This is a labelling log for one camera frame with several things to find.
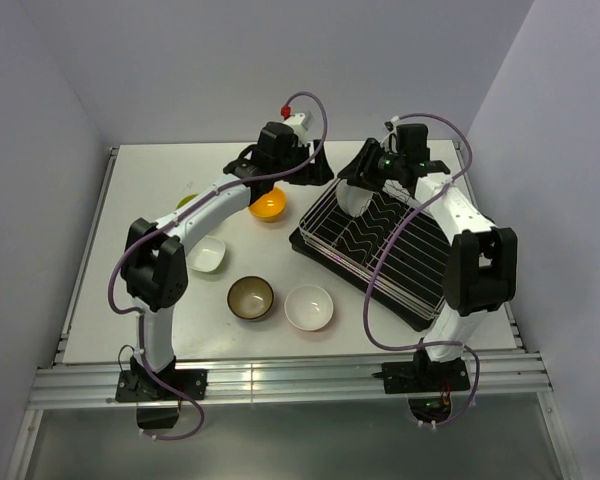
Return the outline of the white ribbed bowl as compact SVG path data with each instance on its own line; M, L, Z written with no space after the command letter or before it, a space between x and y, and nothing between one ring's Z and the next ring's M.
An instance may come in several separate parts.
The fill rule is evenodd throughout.
M338 207L351 217L361 216L373 199L372 191L351 186L346 180L341 180L336 187L336 200Z

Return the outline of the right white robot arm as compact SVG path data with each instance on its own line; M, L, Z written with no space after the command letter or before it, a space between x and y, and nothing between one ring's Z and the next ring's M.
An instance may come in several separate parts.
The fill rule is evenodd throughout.
M431 329L413 345L426 357L413 365L415 383L432 390L448 374L449 363L467 351L467 342L488 313L516 293L518 238L484 216L458 187L453 173L431 157L425 114L396 116L385 125L383 140L369 138L340 172L349 187L379 191L395 181L416 201L416 208L393 230L372 271L370 297L382 267L400 235L421 213L429 214L450 244L442 279L444 306Z

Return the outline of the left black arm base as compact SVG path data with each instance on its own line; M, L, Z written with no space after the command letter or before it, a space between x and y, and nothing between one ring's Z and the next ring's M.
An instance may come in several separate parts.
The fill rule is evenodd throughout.
M203 400L208 371L205 369L176 369L166 383L189 398ZM160 386L146 371L123 370L118 379L114 400L118 404L136 405L136 423L144 430L169 430L180 418L185 400Z

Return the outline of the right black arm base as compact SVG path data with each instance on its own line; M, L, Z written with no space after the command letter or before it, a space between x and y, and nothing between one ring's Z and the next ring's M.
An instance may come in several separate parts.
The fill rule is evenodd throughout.
M424 351L418 351L410 361L383 363L372 376L383 382L387 395L429 394L408 401L413 416L425 423L448 420L452 413L451 394L471 388L462 359L434 362Z

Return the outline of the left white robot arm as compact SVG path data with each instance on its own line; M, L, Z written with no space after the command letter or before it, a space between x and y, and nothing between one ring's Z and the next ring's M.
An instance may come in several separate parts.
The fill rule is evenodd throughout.
M188 287L186 258L211 230L257 202L276 182L321 186L333 179L322 139L308 138L307 112L269 122L256 143L226 165L222 175L185 206L129 228L125 252L112 277L122 279L132 298L129 311L139 314L136 361L145 369L139 388L163 399L175 386L172 346L174 306Z

